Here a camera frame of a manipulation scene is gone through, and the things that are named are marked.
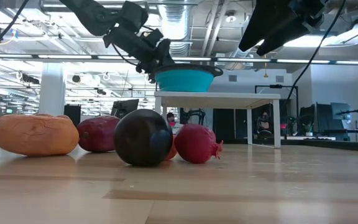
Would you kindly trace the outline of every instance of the white table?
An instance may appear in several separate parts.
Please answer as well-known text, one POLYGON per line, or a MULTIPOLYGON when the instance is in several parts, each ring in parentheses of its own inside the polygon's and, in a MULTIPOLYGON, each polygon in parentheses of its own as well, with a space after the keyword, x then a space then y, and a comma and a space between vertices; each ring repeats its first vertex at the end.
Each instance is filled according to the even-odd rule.
POLYGON ((248 144, 252 144, 252 109, 273 103, 274 147, 281 147, 280 95, 254 93, 191 93, 156 91, 155 111, 165 118, 167 107, 247 110, 248 144))

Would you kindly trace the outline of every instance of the wooden table surface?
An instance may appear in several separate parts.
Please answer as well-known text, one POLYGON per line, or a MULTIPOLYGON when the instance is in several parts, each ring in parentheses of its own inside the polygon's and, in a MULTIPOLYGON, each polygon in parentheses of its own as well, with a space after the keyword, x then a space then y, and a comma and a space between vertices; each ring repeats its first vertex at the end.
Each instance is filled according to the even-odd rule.
POLYGON ((137 168, 114 152, 0 150, 3 223, 358 223, 358 152, 225 145, 207 164, 137 168))

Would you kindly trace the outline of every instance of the ceiling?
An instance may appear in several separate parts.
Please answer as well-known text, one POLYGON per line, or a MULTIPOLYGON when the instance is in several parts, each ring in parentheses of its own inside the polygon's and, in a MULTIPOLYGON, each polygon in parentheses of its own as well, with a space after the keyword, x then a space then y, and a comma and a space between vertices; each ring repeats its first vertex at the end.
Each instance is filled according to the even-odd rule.
MULTIPOLYGON (((15 1, 17 6, 4 7, 9 1, 0 3, 0 28, 5 28, 11 22, 16 13, 20 0, 15 1)), ((74 13, 67 8, 59 7, 58 0, 45 0, 39 5, 38 0, 30 0, 21 16, 13 25, 16 32, 8 32, 4 41, 0 44, 2 54, 93 54, 93 55, 117 55, 112 47, 105 48, 101 37, 92 36, 79 22, 74 13)), ((213 0, 189 0, 189 1, 148 1, 150 14, 147 26, 160 28, 165 31, 166 36, 174 36, 174 44, 187 45, 187 56, 200 56, 203 42, 206 36, 208 20, 211 17, 213 0), (167 31, 164 29, 164 18, 161 18, 161 7, 169 3, 169 6, 184 7, 188 10, 186 14, 187 36, 181 40, 175 40, 179 35, 178 24, 175 29, 167 31)), ((342 1, 333 0, 326 10, 326 19, 321 26, 324 31, 333 20, 335 10, 342 1)), ((101 4, 110 7, 119 6, 122 2, 101 1, 101 4)), ((232 11, 236 17, 234 22, 227 22, 224 16, 221 23, 217 40, 215 41, 211 54, 226 55, 227 57, 237 49, 239 40, 244 30, 244 21, 252 15, 255 1, 230 1, 226 12, 232 11)), ((351 21, 358 16, 358 0, 348 0, 346 11, 337 21, 333 32, 338 34, 350 29, 351 21)), ((293 58, 309 59, 314 48, 282 47, 267 55, 268 58, 293 58)), ((250 54, 259 57, 252 49, 250 54)), ((322 48, 317 59, 330 60, 358 60, 358 46, 322 48)), ((22 111, 35 113, 39 99, 39 85, 31 85, 32 88, 24 88, 28 83, 23 83, 19 78, 21 74, 30 75, 42 81, 42 62, 1 60, 0 59, 0 86, 14 86, 15 88, 0 88, 0 106, 13 106, 22 108, 22 111)), ((264 64, 255 63, 252 69, 264 68, 264 64)), ((299 65, 269 64, 268 68, 287 69, 292 72, 299 68, 299 65)), ((112 102, 120 98, 139 98, 141 107, 152 108, 154 105, 153 89, 155 85, 147 81, 146 75, 136 73, 133 66, 127 63, 90 63, 90 62, 65 62, 67 78, 67 103, 82 104, 84 113, 98 114, 109 113, 112 102), (81 76, 82 82, 72 81, 74 75, 81 76), (97 94, 93 87, 110 88, 106 89, 106 95, 97 94)))

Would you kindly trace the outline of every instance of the orange object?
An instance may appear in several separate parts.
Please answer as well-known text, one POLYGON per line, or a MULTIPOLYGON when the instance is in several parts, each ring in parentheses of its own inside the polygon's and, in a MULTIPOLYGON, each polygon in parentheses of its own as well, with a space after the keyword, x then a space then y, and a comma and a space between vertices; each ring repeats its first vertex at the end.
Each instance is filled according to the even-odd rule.
POLYGON ((176 138, 176 135, 174 134, 171 151, 169 152, 168 156, 164 159, 165 161, 168 161, 168 160, 174 158, 175 155, 177 154, 177 149, 175 148, 175 138, 176 138))
POLYGON ((25 156, 55 156, 77 146, 78 131, 66 117, 6 115, 0 117, 0 147, 25 156))

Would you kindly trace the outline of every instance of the person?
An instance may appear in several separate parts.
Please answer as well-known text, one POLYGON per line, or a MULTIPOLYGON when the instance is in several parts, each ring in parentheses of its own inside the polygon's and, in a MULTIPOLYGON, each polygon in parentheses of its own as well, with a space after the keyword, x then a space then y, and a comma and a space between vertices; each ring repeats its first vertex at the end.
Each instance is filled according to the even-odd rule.
POLYGON ((173 115, 173 113, 168 113, 167 114, 167 121, 168 121, 168 123, 175 122, 175 115, 173 115))

